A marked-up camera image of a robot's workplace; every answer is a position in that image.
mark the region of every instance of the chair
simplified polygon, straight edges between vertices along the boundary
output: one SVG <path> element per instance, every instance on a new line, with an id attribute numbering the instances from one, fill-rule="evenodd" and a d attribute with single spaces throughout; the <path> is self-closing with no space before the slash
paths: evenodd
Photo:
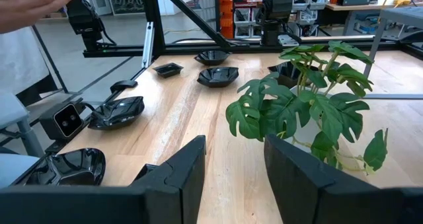
<path id="1" fill-rule="evenodd" d="M 28 155 L 41 157 L 44 155 L 44 151 L 28 122 L 28 118 L 28 111 L 15 95 L 11 93 L 0 94 L 0 133 L 15 139 L 21 138 Z M 6 130 L 13 124 L 18 125 L 19 132 Z"/>

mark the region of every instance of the wooden tabletop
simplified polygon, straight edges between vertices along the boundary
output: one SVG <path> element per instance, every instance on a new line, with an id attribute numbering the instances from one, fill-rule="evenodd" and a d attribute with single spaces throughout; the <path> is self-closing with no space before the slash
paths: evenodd
<path id="1" fill-rule="evenodd" d="M 329 59 L 330 54 L 318 56 Z M 422 90 L 421 61 L 400 51 L 379 52 L 376 61 L 371 71 L 376 92 L 395 92 L 404 87 L 412 92 Z M 180 75 L 162 79 L 152 70 L 169 62 L 184 67 Z M 233 54 L 221 66 L 238 67 L 239 78 L 228 87 L 209 89 L 196 81 L 207 67 L 193 56 L 161 56 L 139 76 L 137 88 L 119 96 L 144 97 L 145 110 L 134 124 L 116 131 L 85 128 L 61 152 L 100 149 L 106 155 L 102 185 L 127 186 L 145 163 L 159 165 L 197 135 L 206 135 L 206 179 L 198 223 L 281 223 L 266 174 L 263 143 L 233 137 L 225 119 L 227 106 L 240 96 L 237 88 L 250 79 L 262 78 L 268 74 L 268 66 L 281 62 L 277 54 Z M 364 69 L 363 64 L 346 58 L 340 62 Z M 399 66 L 412 75 L 401 81 Z M 374 133 L 389 126 L 389 153 L 377 174 L 353 175 L 379 187 L 423 185 L 423 103 L 368 103 L 372 110 L 364 112 L 360 140 L 349 146 L 340 140 L 342 152 L 362 155 Z"/>
<path id="2" fill-rule="evenodd" d="M 423 2 L 415 2 L 417 6 L 423 6 Z M 399 7 L 413 7 L 413 4 L 409 5 L 400 5 Z M 378 4 L 369 4 L 369 5 L 352 5 L 352 6 L 342 6 L 332 3 L 326 4 L 326 8 L 333 11 L 360 11 L 360 10 L 378 10 L 378 9 L 390 9 L 395 7 L 395 5 L 378 5 Z"/>

